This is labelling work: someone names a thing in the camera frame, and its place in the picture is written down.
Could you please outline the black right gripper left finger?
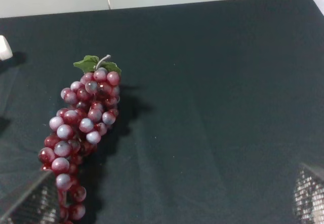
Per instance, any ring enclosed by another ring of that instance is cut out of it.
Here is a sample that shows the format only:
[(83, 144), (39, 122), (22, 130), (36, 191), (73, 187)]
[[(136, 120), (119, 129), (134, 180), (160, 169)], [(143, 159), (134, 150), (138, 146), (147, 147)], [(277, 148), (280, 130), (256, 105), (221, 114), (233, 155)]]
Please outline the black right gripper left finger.
[(34, 171), (1, 198), (1, 223), (59, 223), (60, 205), (53, 172)]

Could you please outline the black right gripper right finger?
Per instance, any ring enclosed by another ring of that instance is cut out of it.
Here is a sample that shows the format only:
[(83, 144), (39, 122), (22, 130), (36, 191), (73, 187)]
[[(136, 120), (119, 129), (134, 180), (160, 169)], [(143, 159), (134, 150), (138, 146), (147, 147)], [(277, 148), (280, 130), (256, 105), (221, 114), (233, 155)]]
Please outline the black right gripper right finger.
[(301, 163), (293, 200), (297, 223), (323, 223), (323, 168)]

